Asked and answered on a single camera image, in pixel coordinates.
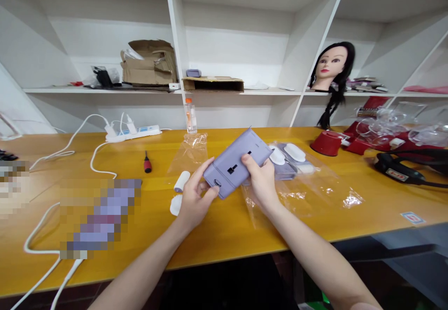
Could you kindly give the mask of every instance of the power strip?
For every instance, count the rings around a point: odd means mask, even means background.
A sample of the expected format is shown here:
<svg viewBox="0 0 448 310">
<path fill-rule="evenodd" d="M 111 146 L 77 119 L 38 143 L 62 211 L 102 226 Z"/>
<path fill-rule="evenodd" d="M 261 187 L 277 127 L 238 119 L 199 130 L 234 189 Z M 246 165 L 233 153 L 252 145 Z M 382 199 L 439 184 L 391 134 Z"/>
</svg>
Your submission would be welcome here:
<svg viewBox="0 0 448 310">
<path fill-rule="evenodd" d="M 109 134 L 107 134 L 106 142 L 115 143 L 115 142 L 121 142 L 121 141 L 125 141 L 125 140 L 131 140 L 133 138 L 142 138 L 145 136 L 157 135 L 157 134 L 162 134 L 162 131 L 160 130 L 159 125 L 145 126 L 145 127 L 138 128 L 136 134 L 131 134 L 129 129 L 123 130 L 123 134 L 121 134 L 121 132 L 118 132 L 118 135 L 115 137 L 111 137 Z"/>
</svg>

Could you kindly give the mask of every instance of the shelving unit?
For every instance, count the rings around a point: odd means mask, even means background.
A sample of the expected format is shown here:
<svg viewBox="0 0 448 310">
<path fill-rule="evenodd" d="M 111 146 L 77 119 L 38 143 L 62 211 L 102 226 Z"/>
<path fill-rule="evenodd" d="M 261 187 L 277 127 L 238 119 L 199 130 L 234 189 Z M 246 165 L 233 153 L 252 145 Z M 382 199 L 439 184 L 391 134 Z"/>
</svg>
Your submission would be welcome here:
<svg viewBox="0 0 448 310">
<path fill-rule="evenodd" d="M 193 98 L 199 128 L 314 126 L 329 95 L 306 86 L 319 53 L 339 41 L 357 51 L 350 77 L 376 76 L 390 93 L 346 92 L 332 125 L 349 124 L 369 96 L 390 97 L 388 105 L 428 103 L 428 111 L 447 104 L 448 95 L 403 89 L 446 85 L 448 0 L 0 0 L 0 21 L 10 25 L 0 38 L 0 62 L 23 97 L 66 131 L 87 114 L 112 120 L 123 111 L 137 125 L 183 129 L 186 97 Z M 199 93 L 181 82 L 168 94 L 50 86 L 84 80 L 91 66 L 121 74 L 120 50 L 157 38 L 173 44 L 181 77 L 196 68 L 271 88 Z M 102 126 L 93 120 L 85 131 Z"/>
</svg>

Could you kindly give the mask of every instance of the white oval part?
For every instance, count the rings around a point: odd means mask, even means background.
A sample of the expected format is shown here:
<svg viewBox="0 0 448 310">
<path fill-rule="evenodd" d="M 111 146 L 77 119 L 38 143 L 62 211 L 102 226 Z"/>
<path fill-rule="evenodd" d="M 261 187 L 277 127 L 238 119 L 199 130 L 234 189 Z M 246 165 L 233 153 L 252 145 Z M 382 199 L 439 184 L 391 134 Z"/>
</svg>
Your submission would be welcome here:
<svg viewBox="0 0 448 310">
<path fill-rule="evenodd" d="M 285 146 L 285 152 L 287 152 L 288 155 L 295 159 L 297 162 L 306 161 L 305 153 L 294 144 L 287 144 Z"/>
<path fill-rule="evenodd" d="M 273 150 L 271 156 L 269 158 L 271 159 L 272 163 L 275 163 L 277 165 L 284 165 L 285 164 L 285 155 L 278 149 L 277 146 L 270 145 L 269 148 Z"/>
<path fill-rule="evenodd" d="M 169 207 L 169 211 L 171 212 L 171 214 L 177 217 L 179 211 L 181 210 L 181 205 L 182 205 L 182 195 L 174 196 L 174 198 L 171 200 L 171 205 Z"/>
<path fill-rule="evenodd" d="M 297 167 L 304 174 L 313 174 L 316 168 L 312 164 L 304 164 Z"/>
<path fill-rule="evenodd" d="M 190 173 L 188 171 L 183 171 L 179 176 L 179 179 L 177 180 L 176 184 L 174 184 L 174 191 L 176 191 L 177 193 L 182 193 L 183 186 L 189 180 L 189 178 Z"/>
</svg>

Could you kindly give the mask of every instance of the wig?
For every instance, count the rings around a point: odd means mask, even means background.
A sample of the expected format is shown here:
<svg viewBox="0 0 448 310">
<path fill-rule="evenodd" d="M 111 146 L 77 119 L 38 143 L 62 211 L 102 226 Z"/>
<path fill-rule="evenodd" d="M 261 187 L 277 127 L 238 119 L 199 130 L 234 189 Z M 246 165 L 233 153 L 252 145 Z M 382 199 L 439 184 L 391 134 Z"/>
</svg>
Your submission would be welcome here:
<svg viewBox="0 0 448 310">
<path fill-rule="evenodd" d="M 309 87 L 311 87 L 312 83 L 315 81 L 317 64 L 319 64 L 322 55 L 328 50 L 335 47 L 346 48 L 347 59 L 345 61 L 344 69 L 342 70 L 342 72 L 333 79 L 333 83 L 337 84 L 337 90 L 330 86 L 330 89 L 328 90 L 328 92 L 331 93 L 330 101 L 325 108 L 325 112 L 322 114 L 317 123 L 317 125 L 320 125 L 322 129 L 325 130 L 330 128 L 330 117 L 336 111 L 339 104 L 345 103 L 345 84 L 347 82 L 347 78 L 350 76 L 351 69 L 353 68 L 353 62 L 355 61 L 355 47 L 353 46 L 353 44 L 351 44 L 350 42 L 339 42 L 326 47 L 317 58 L 316 64 L 313 69 L 313 74 L 311 75 L 311 79 L 309 81 Z"/>
</svg>

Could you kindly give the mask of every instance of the white cable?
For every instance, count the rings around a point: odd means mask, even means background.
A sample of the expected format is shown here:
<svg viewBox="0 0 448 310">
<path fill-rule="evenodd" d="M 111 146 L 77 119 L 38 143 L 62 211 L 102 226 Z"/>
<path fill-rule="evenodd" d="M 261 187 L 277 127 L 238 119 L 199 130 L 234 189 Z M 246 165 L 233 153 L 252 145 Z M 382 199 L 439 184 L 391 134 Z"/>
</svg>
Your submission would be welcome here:
<svg viewBox="0 0 448 310">
<path fill-rule="evenodd" d="M 36 166 L 36 164 L 37 164 L 39 161 L 41 161 L 41 160 L 43 160 L 43 159 L 44 159 L 44 160 L 47 160 L 47 159 L 49 159 L 49 158 L 53 158 L 53 157 L 69 156 L 69 155 L 74 154 L 74 153 L 75 153 L 74 151 L 69 151 L 69 152 L 63 152 L 63 151 L 66 150 L 66 149 L 71 145 L 71 142 L 73 141 L 74 137 L 78 134 L 78 132 L 79 132 L 79 131 L 81 130 L 81 128 L 84 126 L 84 124 L 86 123 L 86 121 L 87 121 L 90 117 L 92 117 L 92 116 L 98 116 L 98 117 L 103 118 L 104 121 L 106 121 L 106 124 L 109 125 L 109 122 L 107 121 L 107 119 L 106 119 L 104 116 L 99 115 L 99 114 L 90 114 L 90 115 L 83 121 L 83 123 L 81 124 L 81 126 L 79 126 L 79 128 L 77 129 L 77 131 L 73 133 L 73 135 L 71 136 L 71 138 L 70 138 L 70 140 L 69 140 L 69 143 L 66 145 L 66 147 L 65 147 L 64 149 L 61 149 L 60 151 L 55 152 L 55 153 L 53 153 L 53 154 L 51 154 L 51 155 L 49 155 L 49 156 L 44 156 L 44 157 L 41 157 L 41 158 L 37 159 L 37 161 L 35 161 L 35 162 L 33 163 L 33 165 L 30 166 L 30 168 L 29 168 L 30 171 L 31 171 L 31 169 L 33 169 L 33 168 Z"/>
<path fill-rule="evenodd" d="M 57 205 L 59 205 L 59 203 L 53 204 L 52 206 L 50 206 L 48 208 L 48 210 L 45 212 L 45 214 L 41 218 L 41 221 L 39 222 L 39 224 L 37 224 L 37 226 L 34 228 L 34 230 L 28 236 L 27 240 L 23 244 L 23 250 L 26 253 L 30 253 L 30 254 L 58 254 L 58 255 L 60 254 L 60 252 L 58 250 L 33 250 L 33 249 L 29 248 L 29 243 L 32 241 L 32 239 L 34 238 L 34 235 L 37 233 L 39 228 L 42 226 L 43 222 L 45 221 L 45 218 L 50 213 L 50 211 Z M 42 278 L 25 295 L 23 295 L 23 297 L 11 308 L 11 310 L 16 309 L 48 277 L 48 275 L 51 274 L 51 272 L 56 268 L 56 266 L 59 264 L 59 262 L 61 262 L 61 258 L 60 257 L 58 257 L 56 262 L 47 271 L 47 273 L 44 276 L 42 276 Z"/>
<path fill-rule="evenodd" d="M 121 114 L 121 118 L 120 118 L 120 132 L 121 132 L 121 135 L 124 135 L 124 133 L 123 133 L 123 130 L 121 129 L 121 126 L 122 126 L 122 124 L 123 124 L 123 116 L 124 116 L 124 112 Z"/>
<path fill-rule="evenodd" d="M 15 310 L 37 287 L 39 287 L 39 285 L 48 277 L 48 275 L 51 274 L 51 272 L 56 268 L 56 266 L 59 264 L 59 262 L 61 262 L 61 259 L 58 258 L 56 260 L 56 262 L 53 264 L 53 266 L 51 266 L 51 268 L 48 270 L 48 272 L 42 276 L 42 278 L 39 280 L 38 283 L 36 283 L 34 285 L 34 287 L 32 287 L 25 295 L 23 295 L 23 297 L 16 303 L 14 304 L 14 306 L 11 308 L 11 310 Z"/>
<path fill-rule="evenodd" d="M 95 148 L 95 151 L 93 152 L 92 158 L 90 160 L 90 168 L 94 171 L 94 172 L 100 172 L 100 173 L 109 173 L 111 175 L 113 175 L 113 179 L 115 179 L 117 177 L 117 174 L 114 172 L 104 172 L 104 171 L 100 171 L 100 170 L 96 170 L 93 167 L 93 160 L 95 159 L 95 155 L 97 154 L 97 151 L 100 147 L 107 145 L 109 142 L 104 142 L 103 144 L 100 144 L 98 147 Z"/>
<path fill-rule="evenodd" d="M 37 233 L 39 228 L 42 226 L 43 221 L 45 220 L 47 215 L 50 213 L 51 209 L 54 208 L 56 205 L 59 205 L 59 203 L 53 204 L 52 206 L 50 206 L 48 208 L 48 210 L 43 215 L 43 217 L 42 217 L 41 221 L 39 222 L 39 224 L 37 224 L 37 226 L 34 228 L 34 230 L 31 232 L 31 234 L 29 235 L 29 237 L 27 238 L 27 240 L 23 244 L 23 250 L 26 253 L 30 253 L 30 254 L 58 254 L 59 255 L 59 251 L 57 251 L 57 250 L 33 250 L 33 249 L 29 248 L 29 243 L 33 239 L 34 235 Z"/>
<path fill-rule="evenodd" d="M 56 309 L 56 303 L 57 300 L 59 299 L 59 296 L 62 293 L 62 290 L 64 289 L 65 285 L 67 284 L 67 282 L 71 279 L 71 277 L 73 276 L 73 274 L 75 273 L 76 269 L 79 267 L 79 265 L 84 261 L 84 259 L 76 259 L 75 262 L 73 263 L 73 266 L 71 267 L 69 273 L 66 275 L 66 277 L 64 278 L 64 282 L 61 284 L 61 286 L 59 287 L 59 290 L 57 291 L 57 294 L 55 296 L 55 298 L 53 299 L 53 303 L 51 304 L 51 308 L 50 310 L 55 310 Z"/>
<path fill-rule="evenodd" d="M 13 119 L 13 121 L 29 121 L 29 122 L 37 122 L 38 124 L 44 124 L 44 125 L 46 125 L 46 126 L 50 126 L 51 128 L 54 128 L 55 130 L 58 130 L 58 131 L 61 131 L 61 132 L 64 133 L 64 134 L 67 134 L 66 131 L 64 131 L 64 130 L 62 130 L 62 129 L 60 129 L 60 128 L 57 128 L 57 127 L 55 127 L 55 126 L 52 126 L 52 125 L 50 125 L 50 124 L 47 124 L 47 123 L 45 123 L 45 122 L 42 122 L 42 121 L 37 121 L 37 120 L 19 120 L 19 119 Z"/>
<path fill-rule="evenodd" d="M 121 122 L 122 124 L 125 124 L 123 121 L 120 121 L 120 120 L 113 120 L 113 121 L 111 121 L 111 125 L 113 125 L 114 122 Z"/>
</svg>

